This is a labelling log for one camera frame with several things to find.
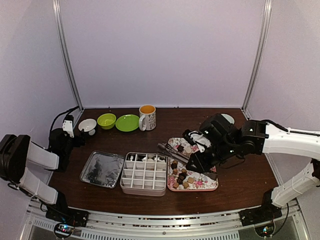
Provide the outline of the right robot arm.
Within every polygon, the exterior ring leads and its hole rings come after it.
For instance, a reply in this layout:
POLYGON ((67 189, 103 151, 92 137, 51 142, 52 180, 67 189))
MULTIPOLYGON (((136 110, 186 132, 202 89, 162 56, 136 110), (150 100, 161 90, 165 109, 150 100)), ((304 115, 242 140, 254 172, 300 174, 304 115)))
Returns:
POLYGON ((212 168, 236 157, 247 155, 287 154, 308 157, 310 163, 286 183, 265 194, 266 202, 256 210, 259 220, 268 220, 276 207, 282 208, 292 199, 320 185, 320 133, 281 126, 272 120, 246 120, 240 128, 224 113, 208 117, 199 130, 185 130, 183 138, 198 151, 192 153, 186 168, 216 177, 212 168))

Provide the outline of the metal tongs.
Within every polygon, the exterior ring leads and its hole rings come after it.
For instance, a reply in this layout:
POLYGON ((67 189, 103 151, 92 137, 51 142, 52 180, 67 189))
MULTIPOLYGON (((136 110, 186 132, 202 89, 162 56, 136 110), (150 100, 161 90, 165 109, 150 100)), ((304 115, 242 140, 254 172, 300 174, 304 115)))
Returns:
POLYGON ((192 153, 190 157, 187 157, 178 152, 178 150, 174 149, 168 143, 158 143, 157 147, 161 150, 161 154, 171 157, 174 160, 182 163, 183 165, 185 165, 187 170, 203 174, 214 181, 218 179, 217 172, 211 170, 211 167, 209 167, 207 163, 205 163, 200 157, 198 157, 196 153, 192 153))

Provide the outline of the pink tin box with dividers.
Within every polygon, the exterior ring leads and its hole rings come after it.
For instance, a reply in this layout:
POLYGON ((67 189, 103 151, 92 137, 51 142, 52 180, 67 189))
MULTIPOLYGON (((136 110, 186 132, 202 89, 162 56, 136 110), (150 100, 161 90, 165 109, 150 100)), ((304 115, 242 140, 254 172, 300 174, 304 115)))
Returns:
POLYGON ((129 152, 125 156, 120 187, 128 195, 162 197, 167 188, 168 157, 159 153, 129 152))

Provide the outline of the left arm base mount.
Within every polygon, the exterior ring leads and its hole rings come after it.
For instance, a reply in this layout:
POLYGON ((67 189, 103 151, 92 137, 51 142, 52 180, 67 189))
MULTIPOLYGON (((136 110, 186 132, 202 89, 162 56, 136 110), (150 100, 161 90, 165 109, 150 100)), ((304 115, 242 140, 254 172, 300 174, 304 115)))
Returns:
POLYGON ((54 204, 44 205, 47 208, 45 217, 57 222, 53 227, 53 233, 60 240, 69 238, 77 227, 87 226, 89 212, 70 208, 62 192, 58 192, 54 204))

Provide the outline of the pink bunny tin lid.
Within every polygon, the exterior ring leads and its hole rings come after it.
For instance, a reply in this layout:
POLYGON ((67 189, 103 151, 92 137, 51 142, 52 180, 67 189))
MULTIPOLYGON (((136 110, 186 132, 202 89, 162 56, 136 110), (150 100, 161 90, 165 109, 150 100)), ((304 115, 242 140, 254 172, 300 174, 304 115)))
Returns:
POLYGON ((124 162, 123 155, 93 151, 87 159, 79 179, 84 183, 114 189, 122 173, 124 162))

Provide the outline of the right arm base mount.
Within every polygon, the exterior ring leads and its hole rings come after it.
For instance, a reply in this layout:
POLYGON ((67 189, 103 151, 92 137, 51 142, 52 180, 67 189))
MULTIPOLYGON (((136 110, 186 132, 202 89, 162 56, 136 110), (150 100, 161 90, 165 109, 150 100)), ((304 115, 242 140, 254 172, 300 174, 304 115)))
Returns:
POLYGON ((282 216, 282 209, 272 204, 272 191, 270 189, 263 194, 261 206, 247 208, 238 213, 242 226, 254 225, 255 233, 262 238, 274 236, 274 220, 282 216))

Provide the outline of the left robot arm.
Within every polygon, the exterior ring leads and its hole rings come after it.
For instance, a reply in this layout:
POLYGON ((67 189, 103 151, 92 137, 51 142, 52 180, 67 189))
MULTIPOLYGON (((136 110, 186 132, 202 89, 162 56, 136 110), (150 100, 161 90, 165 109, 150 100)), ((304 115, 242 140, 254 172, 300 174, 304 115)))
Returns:
POLYGON ((29 135, 6 134, 0 140, 0 178, 10 187, 47 205, 54 205, 53 215, 61 222, 67 222, 72 218, 72 211, 64 205, 64 195, 44 183, 29 165, 37 165, 50 172, 65 172, 73 149, 85 145, 85 142, 84 132, 71 136, 62 128, 50 132, 48 149, 33 142, 29 135))

